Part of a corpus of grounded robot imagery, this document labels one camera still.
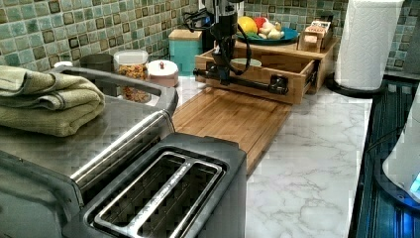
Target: towel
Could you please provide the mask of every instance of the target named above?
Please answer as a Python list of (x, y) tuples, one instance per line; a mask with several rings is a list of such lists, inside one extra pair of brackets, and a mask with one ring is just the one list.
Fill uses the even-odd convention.
[(104, 94), (81, 76), (0, 65), (0, 125), (65, 137), (105, 107)]

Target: paper towel roll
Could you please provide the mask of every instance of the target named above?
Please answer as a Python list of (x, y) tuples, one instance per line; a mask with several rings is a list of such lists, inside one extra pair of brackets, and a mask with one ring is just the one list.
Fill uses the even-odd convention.
[(403, 0), (350, 0), (336, 81), (348, 88), (378, 89)]

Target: kitchen counter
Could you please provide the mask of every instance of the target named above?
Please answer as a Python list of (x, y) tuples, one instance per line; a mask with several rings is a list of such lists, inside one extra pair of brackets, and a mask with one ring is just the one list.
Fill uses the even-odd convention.
[[(178, 105), (202, 88), (182, 77)], [(293, 105), (248, 179), (247, 238), (348, 236), (370, 106), (325, 87)]]

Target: glass jar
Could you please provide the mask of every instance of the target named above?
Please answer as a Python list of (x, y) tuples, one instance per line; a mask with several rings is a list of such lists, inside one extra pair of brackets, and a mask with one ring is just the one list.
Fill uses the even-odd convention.
[[(114, 54), (115, 71), (138, 80), (148, 79), (148, 58), (149, 54), (142, 50), (126, 50)], [(121, 95), (130, 101), (149, 102), (152, 97), (149, 93), (134, 87), (120, 87)]]

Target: fruit bowl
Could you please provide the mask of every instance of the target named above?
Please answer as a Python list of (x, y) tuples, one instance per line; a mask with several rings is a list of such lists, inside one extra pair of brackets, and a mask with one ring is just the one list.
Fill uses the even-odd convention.
[[(290, 43), (293, 40), (295, 40), (298, 36), (297, 31), (290, 28), (282, 27), (281, 31), (284, 32), (284, 36), (278, 40), (248, 37), (248, 42), (254, 45), (273, 46), (273, 45)], [(238, 33), (237, 37), (239, 41), (245, 42), (245, 38), (244, 36), (242, 36), (242, 34)]]

